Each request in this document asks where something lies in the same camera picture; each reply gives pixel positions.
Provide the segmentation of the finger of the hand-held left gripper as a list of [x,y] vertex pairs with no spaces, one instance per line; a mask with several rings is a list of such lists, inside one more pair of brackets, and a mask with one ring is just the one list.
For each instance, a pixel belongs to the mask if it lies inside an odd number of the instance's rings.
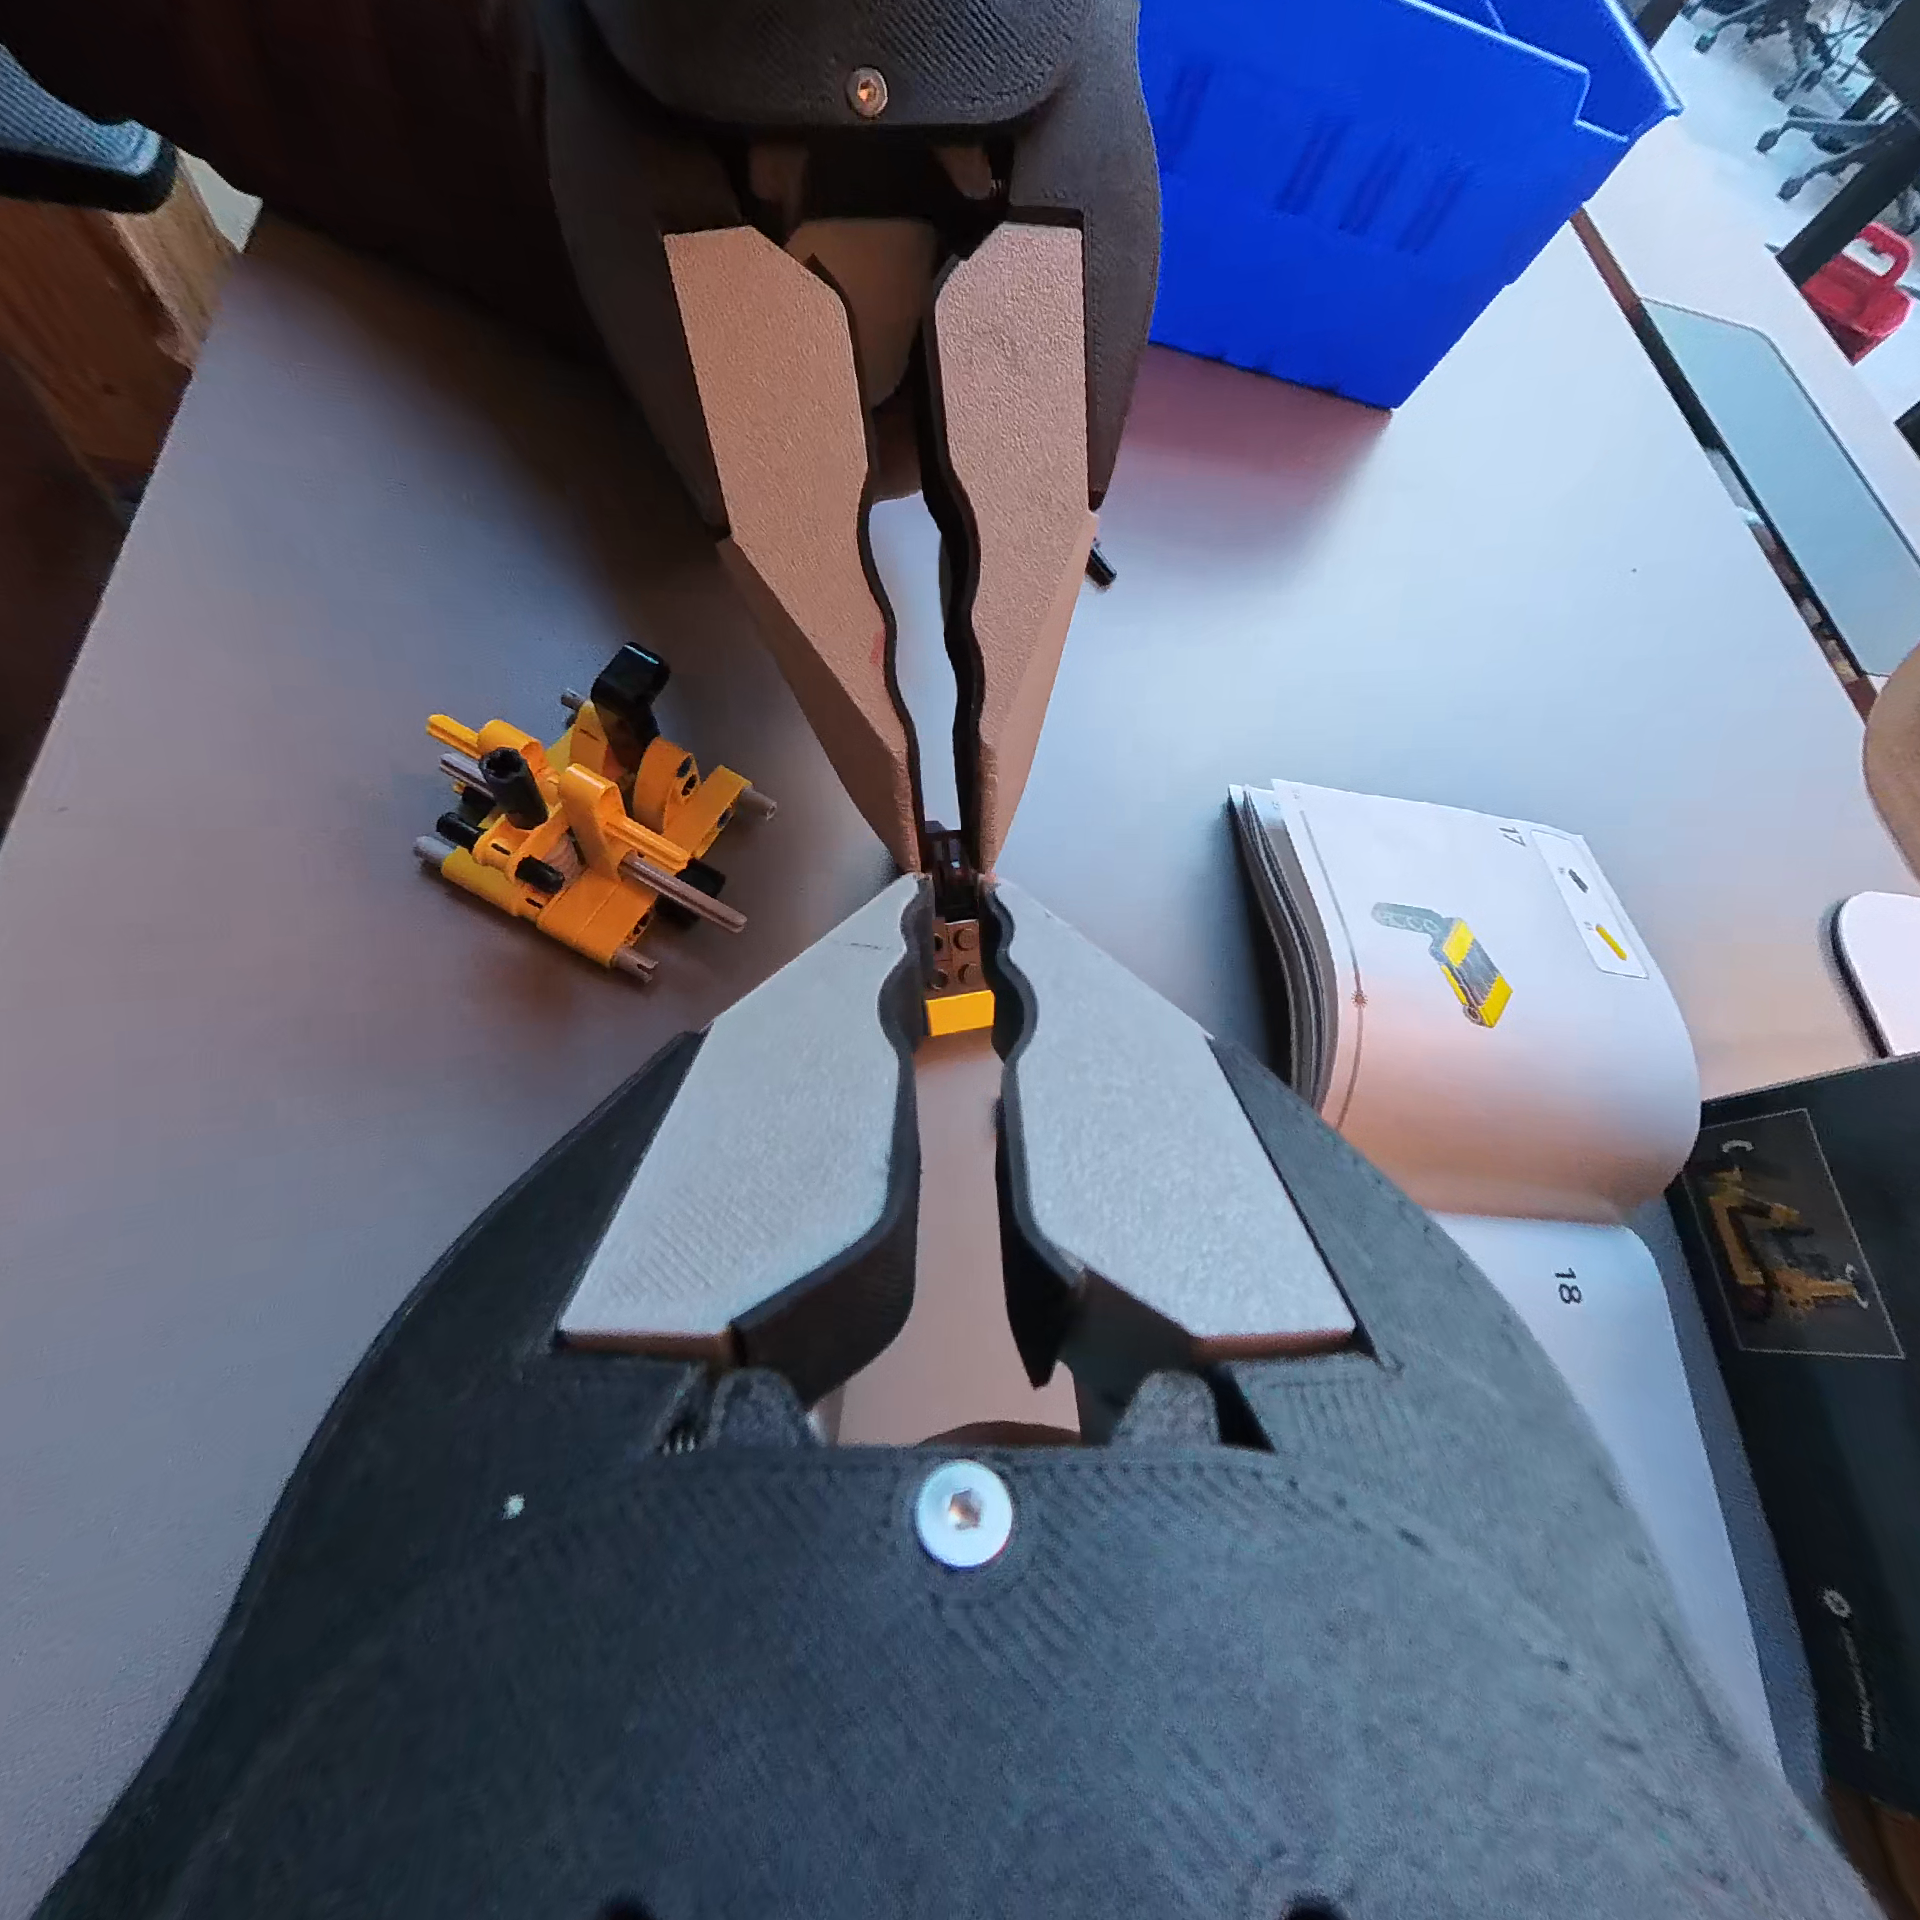
[[916,874],[916,749],[865,541],[872,451],[847,303],[749,226],[669,234],[663,252],[727,517],[727,571],[847,799],[899,869]]
[[995,869],[1040,746],[1096,530],[1083,234],[998,225],[928,313],[934,457],[957,514],[949,636],[963,828]]

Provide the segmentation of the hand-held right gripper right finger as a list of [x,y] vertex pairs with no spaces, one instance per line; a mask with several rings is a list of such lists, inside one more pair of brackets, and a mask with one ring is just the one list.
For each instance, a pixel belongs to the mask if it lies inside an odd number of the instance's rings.
[[998,1260],[1035,1385],[1086,1441],[1155,1375],[1339,1354],[1355,1320],[1211,1035],[1025,889],[981,897],[998,1051]]

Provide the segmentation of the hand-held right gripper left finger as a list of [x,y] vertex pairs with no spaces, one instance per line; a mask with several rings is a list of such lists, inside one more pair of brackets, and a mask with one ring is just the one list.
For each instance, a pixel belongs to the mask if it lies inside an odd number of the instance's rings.
[[915,1303],[928,882],[899,879],[708,1021],[557,1332],[819,1403]]

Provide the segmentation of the small black yellow lego subassembly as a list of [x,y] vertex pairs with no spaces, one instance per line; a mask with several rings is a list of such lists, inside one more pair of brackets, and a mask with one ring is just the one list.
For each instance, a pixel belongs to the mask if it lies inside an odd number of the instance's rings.
[[929,889],[923,1000],[928,1035],[945,1040],[989,1034],[996,1010],[988,971],[988,921],[964,834],[926,823],[920,858]]

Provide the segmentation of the open lego instruction booklet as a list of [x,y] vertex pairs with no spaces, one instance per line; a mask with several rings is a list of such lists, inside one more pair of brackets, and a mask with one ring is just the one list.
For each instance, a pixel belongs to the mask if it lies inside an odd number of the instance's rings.
[[1276,780],[1228,795],[1283,1074],[1435,1217],[1609,1449],[1686,1632],[1822,1805],[1807,1660],[1664,1195],[1688,1029],[1589,843],[1509,815]]

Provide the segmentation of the yellow black lego vehicle assembly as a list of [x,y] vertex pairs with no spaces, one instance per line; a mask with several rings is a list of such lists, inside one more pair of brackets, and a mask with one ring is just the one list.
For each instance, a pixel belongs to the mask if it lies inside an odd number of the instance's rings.
[[564,692],[566,727],[543,744],[500,717],[467,727],[430,714],[424,735],[453,803],[415,858],[509,921],[638,986],[659,973],[644,938],[659,923],[741,933],[711,861],[719,833],[768,821],[773,799],[744,776],[667,739],[655,704],[669,663],[624,645],[584,696]]

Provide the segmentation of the black lego box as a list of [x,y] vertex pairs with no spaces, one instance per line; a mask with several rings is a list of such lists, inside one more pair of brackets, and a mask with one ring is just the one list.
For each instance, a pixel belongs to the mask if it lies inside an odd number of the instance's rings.
[[1917,1813],[1917,1058],[1709,1100],[1669,1189],[1827,1772]]

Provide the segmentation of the blue plastic bin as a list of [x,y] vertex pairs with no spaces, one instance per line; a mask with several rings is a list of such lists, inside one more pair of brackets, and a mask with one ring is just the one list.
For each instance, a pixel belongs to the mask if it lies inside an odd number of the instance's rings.
[[1678,115],[1611,3],[1147,3],[1155,346],[1397,410]]

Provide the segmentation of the wooden cabinet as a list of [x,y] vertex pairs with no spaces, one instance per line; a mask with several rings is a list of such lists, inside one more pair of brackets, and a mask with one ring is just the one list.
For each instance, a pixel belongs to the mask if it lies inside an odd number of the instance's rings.
[[100,492],[151,479],[232,260],[188,172],[147,212],[4,202],[4,360]]

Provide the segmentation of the white rounded object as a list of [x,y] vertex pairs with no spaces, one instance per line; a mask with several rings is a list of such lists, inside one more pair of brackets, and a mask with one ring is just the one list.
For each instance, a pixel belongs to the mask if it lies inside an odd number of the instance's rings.
[[1878,1056],[1915,1056],[1917,897],[1846,897],[1827,916],[1822,938]]

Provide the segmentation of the tan rounded object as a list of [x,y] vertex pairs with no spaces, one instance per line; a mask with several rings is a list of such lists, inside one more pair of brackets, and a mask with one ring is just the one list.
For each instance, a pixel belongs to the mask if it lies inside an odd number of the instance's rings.
[[1913,649],[1878,687],[1862,715],[1862,781],[1909,876],[1920,874],[1917,825],[1917,682]]

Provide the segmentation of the red plastic object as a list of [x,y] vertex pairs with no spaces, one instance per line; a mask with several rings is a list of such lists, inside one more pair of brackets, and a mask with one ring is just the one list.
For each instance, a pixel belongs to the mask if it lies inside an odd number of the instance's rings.
[[1872,221],[1803,285],[1803,300],[1851,367],[1864,362],[1909,320],[1913,295],[1903,276],[1913,260],[1915,248],[1909,236]]

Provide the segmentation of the black office chairs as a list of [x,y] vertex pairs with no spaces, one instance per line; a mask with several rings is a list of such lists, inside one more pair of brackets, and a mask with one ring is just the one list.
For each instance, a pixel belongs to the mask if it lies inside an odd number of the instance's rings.
[[1692,3],[1653,48],[1681,104],[1681,130],[1716,165],[1784,205],[1829,196],[1848,163],[1848,128],[1889,116],[1864,44],[1892,5]]

